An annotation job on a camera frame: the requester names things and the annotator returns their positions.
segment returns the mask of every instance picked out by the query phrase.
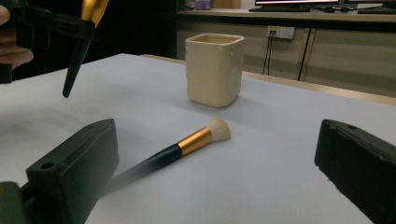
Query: power outlet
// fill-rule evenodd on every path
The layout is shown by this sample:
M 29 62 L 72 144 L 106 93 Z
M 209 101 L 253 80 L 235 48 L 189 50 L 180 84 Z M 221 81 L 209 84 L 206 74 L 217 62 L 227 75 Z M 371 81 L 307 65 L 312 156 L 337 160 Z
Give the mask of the power outlet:
M 274 38 L 293 39 L 294 27 L 268 26 L 267 36 L 271 36 Z
M 280 27 L 279 38 L 293 39 L 294 27 Z
M 268 26 L 267 36 L 278 38 L 279 37 L 280 28 L 281 28 L 280 26 Z

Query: monitor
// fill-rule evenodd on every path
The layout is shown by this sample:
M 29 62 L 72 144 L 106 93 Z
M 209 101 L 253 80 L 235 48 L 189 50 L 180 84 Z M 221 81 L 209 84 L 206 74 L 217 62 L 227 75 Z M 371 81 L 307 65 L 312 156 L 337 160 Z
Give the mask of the monitor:
M 296 8 L 295 11 L 299 11 L 298 8 L 309 11 L 308 7 L 300 6 L 336 5 L 338 2 L 339 0 L 255 0 L 255 7 L 249 11 L 271 11 L 271 8 L 284 8 L 287 12 L 293 11 L 292 8 Z
M 317 4 L 338 4 L 339 0 L 255 0 L 256 7 L 268 5 L 317 5 Z

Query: table surface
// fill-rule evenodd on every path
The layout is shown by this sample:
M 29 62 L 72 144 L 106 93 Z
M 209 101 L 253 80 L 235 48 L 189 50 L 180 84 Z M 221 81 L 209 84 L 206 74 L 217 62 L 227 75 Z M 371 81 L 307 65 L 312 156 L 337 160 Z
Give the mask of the table surface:
M 100 199 L 87 223 L 371 223 L 315 166 L 316 143 L 321 121 L 335 119 L 395 145 L 391 98 L 245 74 L 239 97 L 216 109 L 188 99 L 183 64 L 126 54 L 84 64 L 68 99 L 64 78 L 61 70 L 0 87 L 1 181 L 23 185 L 29 165 L 101 119 L 116 121 L 116 174 L 213 118 L 232 130 L 230 140 Z

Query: makeup brush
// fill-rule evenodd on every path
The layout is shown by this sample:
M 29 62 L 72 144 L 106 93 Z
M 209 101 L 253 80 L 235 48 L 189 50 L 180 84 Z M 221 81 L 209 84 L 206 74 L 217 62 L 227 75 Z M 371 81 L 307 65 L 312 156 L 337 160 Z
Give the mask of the makeup brush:
M 108 0 L 83 0 L 81 18 L 85 21 L 93 21 L 95 27 L 105 14 Z M 84 62 L 85 55 L 90 47 L 91 40 L 77 39 L 73 48 L 72 57 L 67 69 L 66 80 L 64 81 L 63 95 L 65 98 L 69 97 L 73 85 L 76 81 L 79 68 Z
M 140 162 L 131 169 L 110 180 L 105 194 L 148 175 L 183 156 L 204 147 L 212 142 L 226 140 L 231 137 L 230 128 L 223 119 L 213 119 L 206 127 L 189 135 L 181 141 Z

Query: gold ferrule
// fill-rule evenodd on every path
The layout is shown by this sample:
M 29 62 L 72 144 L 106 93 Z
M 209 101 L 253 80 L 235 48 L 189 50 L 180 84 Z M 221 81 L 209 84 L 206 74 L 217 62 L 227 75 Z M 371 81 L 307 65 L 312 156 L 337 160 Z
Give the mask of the gold ferrule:
M 82 2 L 81 18 L 99 24 L 107 8 L 108 0 L 84 0 Z
M 200 147 L 204 147 L 212 142 L 212 133 L 207 127 L 191 134 L 178 142 L 183 156 L 195 151 Z

